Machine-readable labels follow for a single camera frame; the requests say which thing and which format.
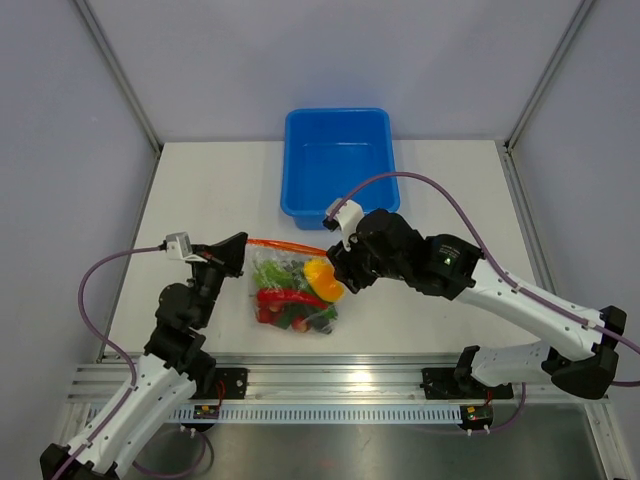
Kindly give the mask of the yellow fake bell pepper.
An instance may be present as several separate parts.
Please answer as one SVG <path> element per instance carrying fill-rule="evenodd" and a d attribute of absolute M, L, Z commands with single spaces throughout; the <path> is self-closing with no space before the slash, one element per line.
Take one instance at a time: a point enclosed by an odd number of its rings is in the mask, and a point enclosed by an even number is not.
<path fill-rule="evenodd" d="M 323 258 L 314 257 L 303 265 L 303 274 L 310 288 L 323 301 L 338 302 L 344 295 L 344 287 L 334 277 L 333 266 Z"/>

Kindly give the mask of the clear zip top bag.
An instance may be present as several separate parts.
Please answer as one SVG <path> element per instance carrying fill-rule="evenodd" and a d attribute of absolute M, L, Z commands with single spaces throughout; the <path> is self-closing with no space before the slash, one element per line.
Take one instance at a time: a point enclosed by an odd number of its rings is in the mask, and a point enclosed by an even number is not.
<path fill-rule="evenodd" d="M 345 288 L 325 250 L 281 240 L 248 240 L 250 293 L 258 324 L 296 334 L 330 335 Z"/>

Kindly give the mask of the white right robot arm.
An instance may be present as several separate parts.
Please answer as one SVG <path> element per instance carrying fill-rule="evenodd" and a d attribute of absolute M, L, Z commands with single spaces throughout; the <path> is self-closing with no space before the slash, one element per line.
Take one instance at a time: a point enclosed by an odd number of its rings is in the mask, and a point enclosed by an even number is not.
<path fill-rule="evenodd" d="M 364 213 L 348 202 L 323 225 L 341 241 L 327 256 L 335 278 L 352 293 L 385 278 L 430 297 L 494 314 L 536 337 L 536 342 L 491 349 L 466 347 L 447 374 L 428 374 L 444 398 L 494 395 L 514 383 L 549 382 L 573 396 L 598 400 L 613 385 L 618 338 L 626 314 L 609 306 L 579 307 L 489 262 L 477 246 L 450 234 L 422 236 L 397 213 Z"/>

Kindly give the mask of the red yellow fake grapes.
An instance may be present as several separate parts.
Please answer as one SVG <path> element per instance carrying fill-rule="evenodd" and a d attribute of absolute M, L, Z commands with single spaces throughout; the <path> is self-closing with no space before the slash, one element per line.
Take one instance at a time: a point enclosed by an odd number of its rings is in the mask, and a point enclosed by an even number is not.
<path fill-rule="evenodd" d="M 256 313 L 256 320 L 260 324 L 299 333 L 306 333 L 310 329 L 306 318 L 292 309 L 274 312 L 269 308 L 260 308 Z"/>

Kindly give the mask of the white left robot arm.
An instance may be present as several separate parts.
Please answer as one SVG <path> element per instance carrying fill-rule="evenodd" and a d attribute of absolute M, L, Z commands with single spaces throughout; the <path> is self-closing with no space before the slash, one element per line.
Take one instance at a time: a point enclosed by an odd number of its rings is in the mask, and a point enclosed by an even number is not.
<path fill-rule="evenodd" d="M 118 345 L 112 348 L 130 370 L 105 407 L 64 445 L 52 444 L 40 457 L 46 479 L 121 479 L 170 416 L 187 400 L 211 401 L 219 413 L 226 399 L 245 395 L 243 368 L 216 368 L 202 346 L 227 278 L 243 273 L 248 235 L 235 234 L 217 244 L 193 244 L 185 232 L 169 234 L 157 246 L 168 258 L 191 268 L 184 283 L 166 286 L 158 297 L 155 327 L 138 360 Z"/>

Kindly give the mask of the red fake chili pepper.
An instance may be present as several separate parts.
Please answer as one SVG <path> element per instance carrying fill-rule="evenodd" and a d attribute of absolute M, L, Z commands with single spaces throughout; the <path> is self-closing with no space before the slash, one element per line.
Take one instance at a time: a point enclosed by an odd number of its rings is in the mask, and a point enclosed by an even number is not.
<path fill-rule="evenodd" d="M 326 309 L 328 304 L 305 291 L 291 289 L 260 289 L 256 293 L 256 300 L 263 303 L 298 303 Z"/>

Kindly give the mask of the green fake cucumber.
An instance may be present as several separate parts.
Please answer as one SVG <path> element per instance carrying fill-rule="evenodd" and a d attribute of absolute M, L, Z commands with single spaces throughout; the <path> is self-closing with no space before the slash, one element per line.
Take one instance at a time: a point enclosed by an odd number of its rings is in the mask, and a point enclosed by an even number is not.
<path fill-rule="evenodd" d="M 284 326 L 294 332 L 323 335 L 333 333 L 333 323 L 336 319 L 337 311 L 334 307 L 322 309 L 308 305 L 288 306 L 282 317 Z"/>

